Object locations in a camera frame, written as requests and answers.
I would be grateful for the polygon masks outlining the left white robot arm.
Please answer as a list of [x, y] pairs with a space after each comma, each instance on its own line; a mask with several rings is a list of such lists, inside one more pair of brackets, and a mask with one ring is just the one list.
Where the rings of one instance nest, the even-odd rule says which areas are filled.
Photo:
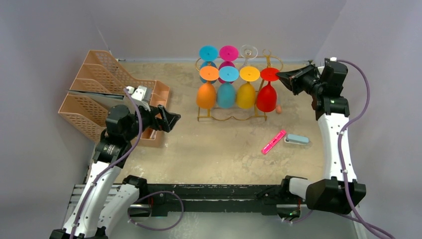
[[107, 239], [117, 222], [134, 202], [148, 199], [146, 179], [128, 176], [117, 194], [107, 197], [117, 176], [145, 129], [170, 132], [179, 114], [166, 111], [163, 105], [145, 109], [136, 106], [132, 114], [125, 105], [112, 107], [107, 115], [106, 128], [95, 147], [88, 181], [81, 197], [61, 229], [53, 230], [52, 239]]

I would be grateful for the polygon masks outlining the yellow wine glass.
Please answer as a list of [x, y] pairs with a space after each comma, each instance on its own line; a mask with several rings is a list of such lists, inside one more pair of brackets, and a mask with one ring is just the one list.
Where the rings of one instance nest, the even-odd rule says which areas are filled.
[[240, 78], [245, 81], [237, 91], [236, 104], [242, 109], [249, 109], [254, 106], [256, 92], [252, 82], [260, 78], [260, 71], [253, 66], [245, 66], [239, 71]]

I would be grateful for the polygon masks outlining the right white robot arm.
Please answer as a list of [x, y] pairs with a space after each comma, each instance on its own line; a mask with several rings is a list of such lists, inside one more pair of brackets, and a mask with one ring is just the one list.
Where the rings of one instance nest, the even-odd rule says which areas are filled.
[[279, 195], [284, 202], [299, 196], [310, 210], [347, 215], [366, 196], [366, 186], [358, 183], [350, 156], [348, 127], [352, 120], [348, 100], [341, 95], [347, 74], [347, 66], [333, 58], [326, 58], [322, 67], [309, 64], [276, 74], [294, 95], [305, 92], [312, 97], [325, 158], [321, 180], [294, 176], [282, 180]]

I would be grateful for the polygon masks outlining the red wine glass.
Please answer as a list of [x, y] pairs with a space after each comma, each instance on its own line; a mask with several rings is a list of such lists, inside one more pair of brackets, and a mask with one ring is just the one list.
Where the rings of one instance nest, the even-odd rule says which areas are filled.
[[272, 112], [277, 106], [277, 92], [271, 83], [279, 80], [277, 76], [278, 72], [278, 69], [268, 67], [263, 69], [260, 73], [262, 80], [267, 83], [259, 91], [256, 100], [256, 106], [262, 112]]

